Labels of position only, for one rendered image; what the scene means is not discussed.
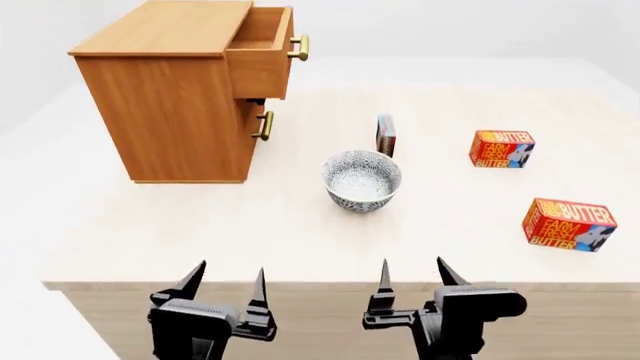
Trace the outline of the open wooden drawer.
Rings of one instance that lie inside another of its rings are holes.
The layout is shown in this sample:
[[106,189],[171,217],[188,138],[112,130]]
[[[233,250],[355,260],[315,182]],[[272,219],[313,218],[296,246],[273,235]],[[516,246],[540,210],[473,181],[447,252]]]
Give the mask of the open wooden drawer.
[[250,8],[226,50],[234,97],[285,98],[293,60],[287,53],[298,48],[289,40],[299,36],[293,8]]

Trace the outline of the wooden cabinet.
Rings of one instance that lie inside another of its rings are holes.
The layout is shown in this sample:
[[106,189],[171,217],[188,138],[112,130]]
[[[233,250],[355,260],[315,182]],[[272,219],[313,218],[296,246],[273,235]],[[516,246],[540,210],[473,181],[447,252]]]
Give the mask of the wooden cabinet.
[[244,182],[225,51],[251,8],[147,0],[71,50],[134,182]]

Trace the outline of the chocolate pudding box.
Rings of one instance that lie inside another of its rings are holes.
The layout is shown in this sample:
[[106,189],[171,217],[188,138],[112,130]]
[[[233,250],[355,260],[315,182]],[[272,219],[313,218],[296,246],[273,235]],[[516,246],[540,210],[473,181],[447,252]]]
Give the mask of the chocolate pudding box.
[[381,114],[377,119],[376,149],[392,158],[396,144],[396,129],[393,116]]

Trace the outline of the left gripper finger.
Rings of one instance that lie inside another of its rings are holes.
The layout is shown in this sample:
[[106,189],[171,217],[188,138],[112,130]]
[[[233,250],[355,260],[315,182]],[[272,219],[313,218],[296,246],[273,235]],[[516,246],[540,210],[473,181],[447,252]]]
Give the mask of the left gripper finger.
[[195,299],[206,265],[206,261],[202,260],[198,266],[192,269],[188,275],[186,275],[181,281],[178,281],[173,287],[152,293],[149,296],[151,303],[156,307],[160,307],[172,299]]
[[258,272],[254,283],[253,295],[246,306],[245,314],[244,320],[234,330],[234,336],[257,341],[274,341],[277,334],[277,325],[267,301],[263,268]]

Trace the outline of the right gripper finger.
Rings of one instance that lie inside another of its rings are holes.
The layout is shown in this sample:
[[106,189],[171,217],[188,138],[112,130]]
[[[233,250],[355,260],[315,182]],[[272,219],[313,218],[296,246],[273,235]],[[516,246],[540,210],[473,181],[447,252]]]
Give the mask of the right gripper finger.
[[436,259],[438,272],[444,287],[470,287],[471,284],[461,277],[442,257]]
[[380,281],[377,291],[370,296],[368,314],[392,314],[394,311],[395,292],[391,287],[391,278],[387,259],[383,260]]

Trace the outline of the closed wooden drawer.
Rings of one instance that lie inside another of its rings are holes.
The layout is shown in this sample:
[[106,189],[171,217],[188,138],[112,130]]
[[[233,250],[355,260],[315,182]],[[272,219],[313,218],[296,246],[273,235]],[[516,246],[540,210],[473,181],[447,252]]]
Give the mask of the closed wooden drawer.
[[238,178],[239,182],[245,182],[254,155],[257,140],[251,134],[260,131],[261,120],[256,116],[266,113],[264,101],[262,99],[236,99],[237,124],[239,129],[239,149],[237,159],[239,161]]

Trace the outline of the red butter box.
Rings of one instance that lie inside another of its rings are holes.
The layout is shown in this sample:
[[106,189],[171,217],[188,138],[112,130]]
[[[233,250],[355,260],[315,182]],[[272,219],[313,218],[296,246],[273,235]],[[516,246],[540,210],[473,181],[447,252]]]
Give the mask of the red butter box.
[[535,145],[527,131],[480,130],[474,134],[469,158],[475,167],[523,168]]
[[606,206],[536,197],[522,221],[527,242],[597,252],[618,224]]

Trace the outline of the patterned white grey bowl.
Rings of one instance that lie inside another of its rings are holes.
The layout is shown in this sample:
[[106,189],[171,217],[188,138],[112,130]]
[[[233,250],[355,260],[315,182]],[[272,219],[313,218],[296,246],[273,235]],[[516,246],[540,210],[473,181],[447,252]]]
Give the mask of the patterned white grey bowl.
[[386,206],[402,183],[400,167],[387,155],[348,150],[328,158],[321,178],[327,194],[342,209],[374,212]]

